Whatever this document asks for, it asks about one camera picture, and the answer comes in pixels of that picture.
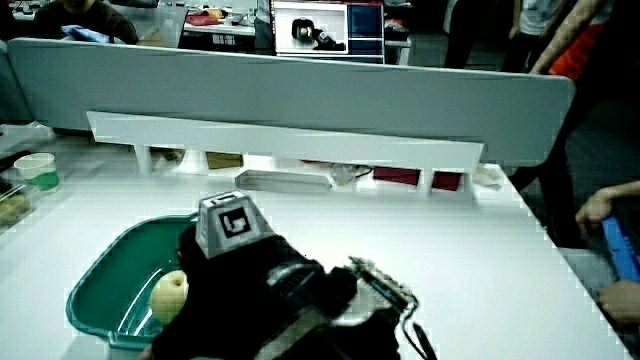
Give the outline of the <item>person's right hand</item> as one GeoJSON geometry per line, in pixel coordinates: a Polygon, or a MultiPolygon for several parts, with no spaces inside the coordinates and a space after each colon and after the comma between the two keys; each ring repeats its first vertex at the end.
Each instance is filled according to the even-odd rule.
{"type": "Polygon", "coordinates": [[[301,254],[241,191],[202,199],[177,255],[186,301],[146,359],[397,359],[418,305],[365,259],[326,270],[301,254]]]}

